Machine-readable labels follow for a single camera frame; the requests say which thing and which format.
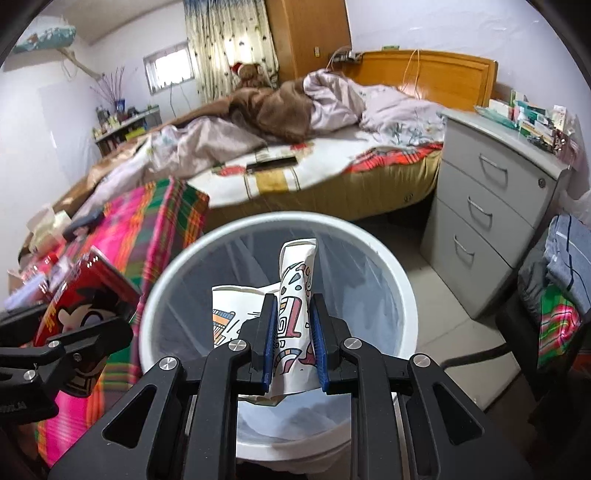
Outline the teddy bear with hat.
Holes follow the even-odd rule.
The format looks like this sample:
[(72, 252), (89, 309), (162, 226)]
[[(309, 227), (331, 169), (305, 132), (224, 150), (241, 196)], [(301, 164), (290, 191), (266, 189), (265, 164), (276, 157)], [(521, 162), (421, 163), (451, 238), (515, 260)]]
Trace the teddy bear with hat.
[(231, 71), (238, 78), (236, 88), (270, 88), (270, 80), (266, 78), (263, 70), (257, 63), (236, 62)]

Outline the pale pink duvet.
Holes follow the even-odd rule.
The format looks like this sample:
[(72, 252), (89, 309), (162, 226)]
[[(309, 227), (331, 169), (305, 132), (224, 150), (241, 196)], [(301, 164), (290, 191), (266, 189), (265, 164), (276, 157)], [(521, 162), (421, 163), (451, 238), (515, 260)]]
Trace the pale pink duvet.
[(443, 144), (443, 108), (385, 85), (362, 86), (321, 69), (279, 89), (242, 88), (194, 110), (184, 127), (161, 125), (121, 145), (93, 166), (83, 192), (73, 192), (73, 217), (82, 217), (115, 197), (167, 177), (204, 184), (221, 205), (263, 194), (235, 177), (214, 171), (269, 148), (335, 140), (335, 158), (311, 148), (297, 157), (290, 189), (307, 189), (353, 166), (365, 147), (416, 153)]

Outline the black smartphone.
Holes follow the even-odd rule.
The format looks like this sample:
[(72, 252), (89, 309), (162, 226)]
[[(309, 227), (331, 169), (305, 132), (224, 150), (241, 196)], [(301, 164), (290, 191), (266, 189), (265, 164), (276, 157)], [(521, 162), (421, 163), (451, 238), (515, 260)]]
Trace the black smartphone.
[(297, 157), (294, 155), (267, 158), (260, 161), (249, 163), (245, 166), (246, 174), (256, 174), (263, 171), (274, 169), (284, 169), (297, 165)]

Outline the brown blanket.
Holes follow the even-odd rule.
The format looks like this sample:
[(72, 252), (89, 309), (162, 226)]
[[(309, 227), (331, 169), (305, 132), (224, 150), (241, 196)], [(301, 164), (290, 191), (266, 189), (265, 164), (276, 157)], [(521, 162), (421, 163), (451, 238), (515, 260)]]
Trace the brown blanket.
[(146, 183), (190, 179), (273, 141), (301, 142), (311, 131), (311, 110), (301, 79), (276, 90), (238, 89), (123, 143), (53, 209), (81, 216)]

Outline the red drink can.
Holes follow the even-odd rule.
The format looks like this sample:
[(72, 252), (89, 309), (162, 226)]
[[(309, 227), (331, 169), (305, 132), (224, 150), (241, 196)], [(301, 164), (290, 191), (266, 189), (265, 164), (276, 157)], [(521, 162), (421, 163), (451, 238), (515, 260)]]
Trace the red drink can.
[(33, 340), (38, 347), (62, 333), (115, 317), (130, 320), (140, 299), (139, 289), (96, 247), (69, 270), (48, 305)]

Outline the folded clothes pile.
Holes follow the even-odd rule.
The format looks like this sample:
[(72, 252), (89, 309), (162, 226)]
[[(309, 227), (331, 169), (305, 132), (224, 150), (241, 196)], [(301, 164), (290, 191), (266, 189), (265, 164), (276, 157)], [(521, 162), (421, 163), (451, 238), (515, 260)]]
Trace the folded clothes pile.
[(537, 324), (537, 367), (564, 357), (590, 322), (590, 230), (555, 216), (518, 271), (518, 295)]

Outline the white shelf with items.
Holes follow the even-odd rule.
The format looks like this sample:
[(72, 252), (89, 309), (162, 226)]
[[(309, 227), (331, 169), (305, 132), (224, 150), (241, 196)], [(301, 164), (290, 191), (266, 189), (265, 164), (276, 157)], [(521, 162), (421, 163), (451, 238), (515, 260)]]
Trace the white shelf with items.
[(143, 135), (161, 123), (158, 106), (137, 112), (121, 122), (114, 117), (109, 117), (105, 128), (93, 130), (94, 144), (100, 154), (106, 156), (122, 143)]

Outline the wooden bed headboard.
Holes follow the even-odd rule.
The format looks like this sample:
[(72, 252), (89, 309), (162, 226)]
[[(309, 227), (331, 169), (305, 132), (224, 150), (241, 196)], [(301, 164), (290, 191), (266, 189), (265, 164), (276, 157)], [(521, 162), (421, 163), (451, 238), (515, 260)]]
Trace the wooden bed headboard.
[(383, 84), (445, 107), (472, 111), (492, 98), (498, 62), (467, 54), (432, 50), (365, 52), (336, 70), (363, 86)]

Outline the grey drawer cabinet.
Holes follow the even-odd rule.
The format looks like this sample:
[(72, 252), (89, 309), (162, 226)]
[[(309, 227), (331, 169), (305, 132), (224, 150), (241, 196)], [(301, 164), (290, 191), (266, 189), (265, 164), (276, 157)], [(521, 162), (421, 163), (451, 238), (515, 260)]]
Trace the grey drawer cabinet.
[(547, 227), (571, 169), (476, 113), (443, 114), (442, 161), (421, 253), (476, 319)]

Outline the window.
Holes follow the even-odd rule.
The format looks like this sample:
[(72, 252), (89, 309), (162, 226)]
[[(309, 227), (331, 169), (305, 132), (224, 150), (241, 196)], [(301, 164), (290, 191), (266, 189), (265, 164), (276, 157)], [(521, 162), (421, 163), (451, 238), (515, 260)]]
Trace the window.
[(194, 78), (187, 42), (178, 43), (144, 57), (143, 66), (151, 95)]

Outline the dark blue glasses case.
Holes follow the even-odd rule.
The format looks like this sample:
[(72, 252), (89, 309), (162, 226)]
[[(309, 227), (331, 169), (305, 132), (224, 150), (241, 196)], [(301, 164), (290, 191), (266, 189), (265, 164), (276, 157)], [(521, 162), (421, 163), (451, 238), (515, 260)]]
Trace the dark blue glasses case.
[(73, 241), (77, 236), (93, 231), (102, 223), (105, 218), (102, 209), (95, 211), (72, 221), (62, 232), (63, 239), (66, 242)]

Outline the air conditioner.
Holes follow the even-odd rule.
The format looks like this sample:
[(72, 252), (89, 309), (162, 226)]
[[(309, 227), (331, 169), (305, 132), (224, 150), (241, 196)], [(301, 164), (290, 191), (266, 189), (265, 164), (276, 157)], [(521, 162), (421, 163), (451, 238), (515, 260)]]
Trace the air conditioner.
[(21, 54), (39, 50), (59, 50), (70, 47), (76, 36), (74, 26), (55, 26), (41, 31), (32, 32), (19, 40), (12, 49), (13, 54)]

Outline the patterned curtain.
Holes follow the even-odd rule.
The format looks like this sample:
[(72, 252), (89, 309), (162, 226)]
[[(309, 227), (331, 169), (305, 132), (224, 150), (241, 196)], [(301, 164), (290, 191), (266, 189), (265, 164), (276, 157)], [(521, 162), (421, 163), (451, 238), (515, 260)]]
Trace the patterned curtain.
[(238, 86), (236, 63), (256, 64), (270, 86), (279, 80), (266, 3), (260, 0), (187, 0), (184, 20), (197, 94), (204, 103)]

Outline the white trash bin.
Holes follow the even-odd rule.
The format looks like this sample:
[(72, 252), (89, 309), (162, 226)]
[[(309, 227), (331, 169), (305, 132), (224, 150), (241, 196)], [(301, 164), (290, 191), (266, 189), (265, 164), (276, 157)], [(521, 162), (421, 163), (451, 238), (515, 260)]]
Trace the white trash bin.
[(409, 358), (418, 310), (394, 254), (367, 231), (311, 212), (274, 212), (204, 235), (164, 270), (148, 296), (139, 333), (143, 370), (161, 358), (204, 358), (238, 337), (276, 295), (273, 374), (276, 406), (240, 401), (239, 459), (281, 470), (325, 470), (351, 443), (351, 398), (322, 392), (308, 323), (311, 294), (353, 337)]

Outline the wooden wardrobe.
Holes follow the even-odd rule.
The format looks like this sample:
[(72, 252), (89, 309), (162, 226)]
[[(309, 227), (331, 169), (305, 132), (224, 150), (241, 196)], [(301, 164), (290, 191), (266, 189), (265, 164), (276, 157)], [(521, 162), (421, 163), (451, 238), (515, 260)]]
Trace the wooden wardrobe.
[(280, 83), (324, 68), (335, 51), (351, 46), (344, 0), (266, 0), (266, 13)]

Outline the tissue pack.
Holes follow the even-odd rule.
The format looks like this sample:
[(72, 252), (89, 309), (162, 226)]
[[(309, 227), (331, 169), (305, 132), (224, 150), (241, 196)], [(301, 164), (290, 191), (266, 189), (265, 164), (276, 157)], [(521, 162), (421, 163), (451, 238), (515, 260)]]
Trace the tissue pack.
[(26, 223), (31, 234), (28, 250), (33, 254), (46, 254), (63, 240), (63, 232), (71, 222), (65, 211), (55, 212), (50, 205), (44, 205)]

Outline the floral bed sheet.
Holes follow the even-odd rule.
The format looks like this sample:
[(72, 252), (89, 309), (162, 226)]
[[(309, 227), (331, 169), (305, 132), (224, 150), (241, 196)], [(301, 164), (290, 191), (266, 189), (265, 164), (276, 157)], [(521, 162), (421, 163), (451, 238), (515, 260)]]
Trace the floral bed sheet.
[[(308, 211), (348, 221), (381, 215), (434, 191), (443, 145), (379, 145), (367, 138), (320, 137), (247, 154), (195, 175), (188, 184), (207, 194), (214, 229), (252, 215)], [(245, 166), (294, 155), (297, 165), (256, 174)]]

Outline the pink plaid blanket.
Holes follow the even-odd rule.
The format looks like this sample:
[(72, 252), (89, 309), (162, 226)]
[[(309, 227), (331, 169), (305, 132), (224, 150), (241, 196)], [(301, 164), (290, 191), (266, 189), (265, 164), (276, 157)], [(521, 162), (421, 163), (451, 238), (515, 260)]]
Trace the pink plaid blanket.
[[(204, 230), (209, 198), (187, 182), (164, 179), (150, 182), (107, 202), (104, 219), (78, 244), (60, 245), (58, 256), (76, 261), (90, 247), (108, 261), (141, 293), (133, 333), (139, 333), (147, 297), (166, 266)], [(1, 433), (1, 477), (32, 478), (54, 463), (141, 376), (138, 344), (113, 354), (88, 398), (59, 394), (58, 416), (40, 425), (25, 425)]]

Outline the items on cabinet top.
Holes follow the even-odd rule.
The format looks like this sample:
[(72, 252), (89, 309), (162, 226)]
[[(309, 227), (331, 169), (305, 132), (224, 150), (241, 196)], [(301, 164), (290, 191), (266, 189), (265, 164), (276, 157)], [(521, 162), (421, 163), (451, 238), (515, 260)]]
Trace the items on cabinet top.
[(577, 120), (564, 106), (554, 105), (548, 110), (529, 102), (525, 94), (512, 90), (509, 102), (490, 99), (487, 106), (474, 109), (566, 163), (575, 162), (582, 152), (577, 139)]

